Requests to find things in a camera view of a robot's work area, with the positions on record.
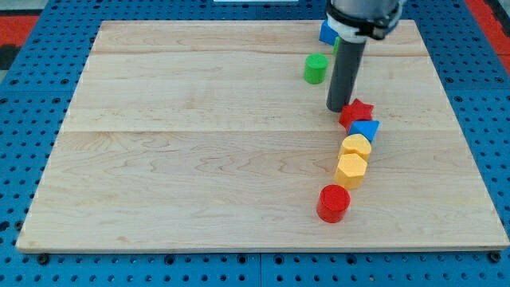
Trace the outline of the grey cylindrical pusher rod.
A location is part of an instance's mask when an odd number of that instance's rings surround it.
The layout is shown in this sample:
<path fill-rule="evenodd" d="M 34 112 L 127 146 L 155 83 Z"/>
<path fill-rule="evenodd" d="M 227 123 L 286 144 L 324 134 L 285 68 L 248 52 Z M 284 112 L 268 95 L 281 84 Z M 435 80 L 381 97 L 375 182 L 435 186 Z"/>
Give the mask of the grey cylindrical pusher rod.
<path fill-rule="evenodd" d="M 341 38 L 326 101 L 330 111 L 341 112 L 350 103 L 365 45 L 365 41 L 351 43 Z"/>

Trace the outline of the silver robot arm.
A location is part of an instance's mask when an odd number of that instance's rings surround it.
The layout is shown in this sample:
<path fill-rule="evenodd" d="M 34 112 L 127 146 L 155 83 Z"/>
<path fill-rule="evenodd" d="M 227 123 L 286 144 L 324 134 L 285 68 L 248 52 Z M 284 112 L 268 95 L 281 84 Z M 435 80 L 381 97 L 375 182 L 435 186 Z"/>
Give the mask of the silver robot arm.
<path fill-rule="evenodd" d="M 349 104 L 368 39 L 381 41 L 397 26 L 405 0 L 327 0 L 328 25 L 339 35 L 326 105 Z"/>

